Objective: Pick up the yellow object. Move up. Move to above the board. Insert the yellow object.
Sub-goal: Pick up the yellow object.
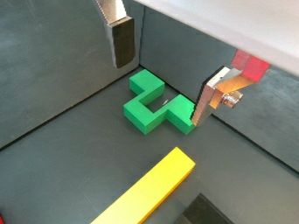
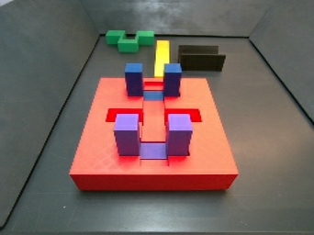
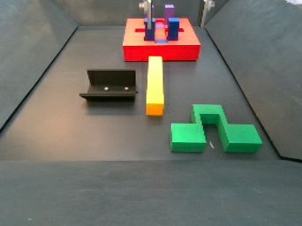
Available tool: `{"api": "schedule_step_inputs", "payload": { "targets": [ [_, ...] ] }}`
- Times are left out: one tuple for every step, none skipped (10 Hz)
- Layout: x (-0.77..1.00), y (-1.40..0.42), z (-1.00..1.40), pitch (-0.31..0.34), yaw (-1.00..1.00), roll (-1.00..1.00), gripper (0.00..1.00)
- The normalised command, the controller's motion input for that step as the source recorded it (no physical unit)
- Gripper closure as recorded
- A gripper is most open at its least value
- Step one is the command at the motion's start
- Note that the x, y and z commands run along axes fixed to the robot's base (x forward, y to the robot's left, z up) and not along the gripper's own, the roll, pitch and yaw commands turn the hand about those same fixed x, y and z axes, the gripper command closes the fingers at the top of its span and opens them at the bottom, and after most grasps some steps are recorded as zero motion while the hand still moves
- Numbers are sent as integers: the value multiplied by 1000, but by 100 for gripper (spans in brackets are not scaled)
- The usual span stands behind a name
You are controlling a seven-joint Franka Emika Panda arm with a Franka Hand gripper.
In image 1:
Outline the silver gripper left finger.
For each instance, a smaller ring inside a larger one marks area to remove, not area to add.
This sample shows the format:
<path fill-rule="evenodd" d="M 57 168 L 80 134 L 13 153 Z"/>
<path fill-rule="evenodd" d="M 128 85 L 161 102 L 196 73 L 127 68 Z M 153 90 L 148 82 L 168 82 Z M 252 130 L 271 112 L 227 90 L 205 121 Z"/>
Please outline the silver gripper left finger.
<path fill-rule="evenodd" d="M 127 15 L 123 0 L 93 1 L 107 25 L 113 64 L 116 68 L 121 68 L 136 56 L 135 20 Z"/>

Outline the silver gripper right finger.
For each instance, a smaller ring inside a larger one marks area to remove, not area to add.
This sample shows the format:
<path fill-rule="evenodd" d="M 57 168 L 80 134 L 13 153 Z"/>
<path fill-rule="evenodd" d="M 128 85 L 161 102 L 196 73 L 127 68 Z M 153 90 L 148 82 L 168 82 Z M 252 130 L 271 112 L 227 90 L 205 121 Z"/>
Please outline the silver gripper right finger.
<path fill-rule="evenodd" d="M 200 126 L 220 104 L 233 108 L 243 97 L 239 90 L 260 82 L 268 68 L 268 62 L 236 50 L 231 67 L 221 66 L 201 84 L 191 122 Z"/>

